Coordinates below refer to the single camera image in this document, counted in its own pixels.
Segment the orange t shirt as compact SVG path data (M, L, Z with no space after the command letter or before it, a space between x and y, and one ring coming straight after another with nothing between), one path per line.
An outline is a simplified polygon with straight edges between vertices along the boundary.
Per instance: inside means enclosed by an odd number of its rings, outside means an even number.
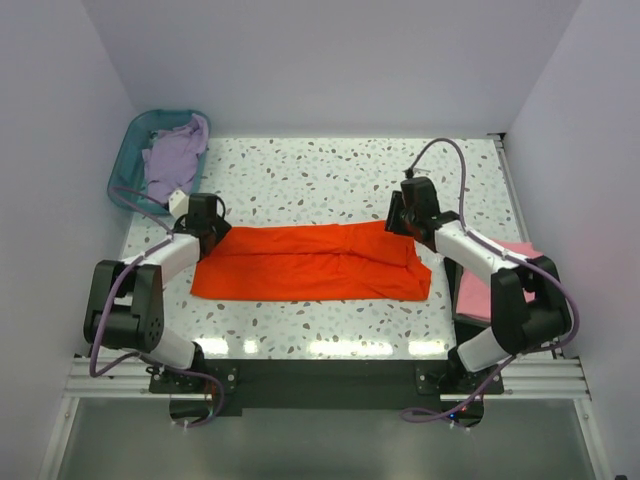
M424 301L431 270L382 220L234 227L196 266L192 295L227 301Z

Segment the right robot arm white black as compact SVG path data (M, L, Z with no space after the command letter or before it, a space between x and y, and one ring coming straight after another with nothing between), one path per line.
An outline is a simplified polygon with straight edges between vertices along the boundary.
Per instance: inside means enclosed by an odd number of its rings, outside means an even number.
M441 210L426 177L406 179L392 193L385 230L444 258L452 299L461 297L460 272L489 288L489 326L447 354L441 383L456 392L469 392L483 370L540 351L561 336L570 339L579 325L575 302L550 258L518 254L467 226L461 212Z

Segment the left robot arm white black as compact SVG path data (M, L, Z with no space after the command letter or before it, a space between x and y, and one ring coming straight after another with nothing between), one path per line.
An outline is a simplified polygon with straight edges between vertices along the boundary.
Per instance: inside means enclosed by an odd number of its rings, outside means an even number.
M206 258L231 225L215 194L176 190L168 207L175 223L160 224L166 230L161 242L136 256L103 260L94 269L83 325L91 344L89 374L100 377L138 357L171 369L177 386L196 392L207 380L202 348L165 325L164 289Z

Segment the lilac t shirt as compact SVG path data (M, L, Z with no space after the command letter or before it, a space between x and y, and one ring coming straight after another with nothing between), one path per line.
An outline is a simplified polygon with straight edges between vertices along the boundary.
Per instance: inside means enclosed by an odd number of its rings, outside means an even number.
M189 193L208 140L208 122L198 114L185 125L159 130L151 147L142 151L147 194L166 204L175 190Z

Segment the teal plastic basket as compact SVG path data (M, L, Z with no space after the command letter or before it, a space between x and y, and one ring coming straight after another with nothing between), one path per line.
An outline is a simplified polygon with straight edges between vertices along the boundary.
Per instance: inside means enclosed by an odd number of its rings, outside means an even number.
M192 114L201 115L207 120L210 134L211 120L209 117L203 112L193 109L150 110L131 121L107 184L108 196L115 205L129 211L139 208L147 214L157 216L168 213L168 202L162 204L147 194L142 151L151 147L159 130L172 130L175 127L185 125L190 121ZM198 172L193 189L189 193L194 193L199 189L207 150L208 146L199 157Z

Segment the pink folded t shirt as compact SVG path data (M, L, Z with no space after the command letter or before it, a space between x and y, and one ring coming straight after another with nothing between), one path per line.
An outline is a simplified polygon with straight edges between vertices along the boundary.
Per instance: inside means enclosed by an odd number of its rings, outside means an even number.
M531 242L513 243L497 241L497 243L527 258L542 256L541 252L533 248ZM461 276L455 313L459 316L469 317L474 321L479 321L482 324L489 324L491 322L490 289L476 275L467 270L464 270Z

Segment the black folded t shirt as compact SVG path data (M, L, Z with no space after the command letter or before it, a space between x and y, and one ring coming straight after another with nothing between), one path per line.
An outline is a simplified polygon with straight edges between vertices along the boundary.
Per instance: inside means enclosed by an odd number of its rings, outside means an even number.
M443 264L451 300L451 318L454 325L455 339L456 343L460 345L488 329L491 326L491 318L482 319L478 316L457 312L464 268L449 258L445 258Z

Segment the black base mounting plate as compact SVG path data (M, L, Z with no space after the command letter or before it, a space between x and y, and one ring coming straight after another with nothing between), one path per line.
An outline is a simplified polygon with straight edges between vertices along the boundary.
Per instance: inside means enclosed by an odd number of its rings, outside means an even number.
M199 359L200 374L149 366L149 392L167 395L174 419L240 416L251 409L434 411L452 406L446 395L469 396L483 381L502 394L499 374L485 370L457 382L445 379L444 360Z

